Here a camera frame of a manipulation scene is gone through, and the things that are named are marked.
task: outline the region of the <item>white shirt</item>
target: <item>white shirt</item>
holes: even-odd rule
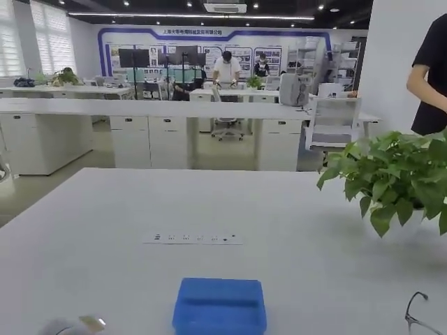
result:
[[[240,72],[240,64],[235,57],[231,57],[229,64],[225,64],[224,58],[219,57],[214,64],[214,71],[219,72],[217,79],[221,82],[231,82],[235,77],[235,73]]]

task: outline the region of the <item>gray floor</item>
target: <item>gray floor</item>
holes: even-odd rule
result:
[[[66,181],[82,168],[114,168],[114,154],[110,126],[105,122],[94,125],[94,150],[49,177],[16,177],[0,184],[0,227],[20,214],[44,195]],[[314,170],[311,159],[309,168]],[[245,136],[242,142],[227,139],[223,142],[200,134],[198,141],[198,162],[196,168],[206,170],[253,170],[254,139]]]

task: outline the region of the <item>blue box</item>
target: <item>blue box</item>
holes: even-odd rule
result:
[[[176,335],[262,335],[267,318],[261,282],[183,278],[173,326]]]

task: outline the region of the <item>window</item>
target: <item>window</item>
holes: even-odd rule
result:
[[[0,77],[24,74],[22,51],[15,26],[13,3],[0,0]]]
[[[53,74],[67,66],[76,71],[70,27],[65,12],[32,0],[31,11],[43,73]]]

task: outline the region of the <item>light fixture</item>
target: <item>light fixture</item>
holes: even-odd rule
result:
[[[115,17],[182,17],[189,19],[243,19],[243,20],[284,20],[284,21],[313,21],[313,16],[246,16],[223,14],[149,14],[149,13],[84,13],[69,12],[71,16],[115,16]]]

